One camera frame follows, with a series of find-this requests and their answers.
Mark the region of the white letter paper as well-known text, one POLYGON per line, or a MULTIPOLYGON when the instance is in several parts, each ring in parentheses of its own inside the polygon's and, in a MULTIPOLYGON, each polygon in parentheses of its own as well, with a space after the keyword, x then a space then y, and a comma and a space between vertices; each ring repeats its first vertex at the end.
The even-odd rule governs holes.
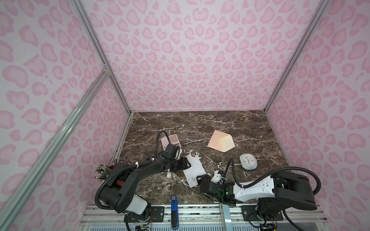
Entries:
POLYGON ((192 155, 187 155, 186 158, 191 164, 191 167, 183 170, 183 172, 187 179, 189 187, 193 188, 198 185, 197 176, 203 176, 206 174, 206 172, 202 166, 199 156, 193 157, 192 155))

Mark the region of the peach pink envelope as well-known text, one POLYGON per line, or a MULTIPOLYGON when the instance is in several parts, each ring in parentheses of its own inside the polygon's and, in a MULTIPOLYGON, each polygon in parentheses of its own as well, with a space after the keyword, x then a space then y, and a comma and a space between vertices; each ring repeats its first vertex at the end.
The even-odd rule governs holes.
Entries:
POLYGON ((230 134, 215 130, 207 147, 225 153, 233 149, 235 144, 230 134))

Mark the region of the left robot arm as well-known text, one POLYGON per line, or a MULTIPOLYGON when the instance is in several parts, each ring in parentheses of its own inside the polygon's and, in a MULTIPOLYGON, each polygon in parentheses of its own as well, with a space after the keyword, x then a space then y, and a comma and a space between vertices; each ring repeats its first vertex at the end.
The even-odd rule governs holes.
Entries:
POLYGON ((161 134, 170 140, 166 131, 160 131, 156 138, 155 154, 151 158, 132 165, 118 163, 114 166, 95 194, 94 203, 98 208, 134 213, 145 219, 149 217, 151 204, 135 194, 139 182, 164 171, 177 172, 191 167, 186 157, 180 157, 180 147, 177 145, 169 143, 165 151, 158 152, 161 134))

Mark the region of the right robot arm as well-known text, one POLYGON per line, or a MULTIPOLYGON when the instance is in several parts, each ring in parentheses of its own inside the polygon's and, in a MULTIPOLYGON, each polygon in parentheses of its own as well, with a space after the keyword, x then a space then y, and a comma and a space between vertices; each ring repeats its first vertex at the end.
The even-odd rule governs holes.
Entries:
POLYGON ((288 208, 316 210, 315 195, 321 190, 319 177, 302 167, 275 169, 253 182, 240 183, 232 158, 224 171, 217 171, 213 177, 197 176, 196 180, 203 194, 224 205, 234 207, 256 199, 253 215, 263 221, 276 220, 288 208))

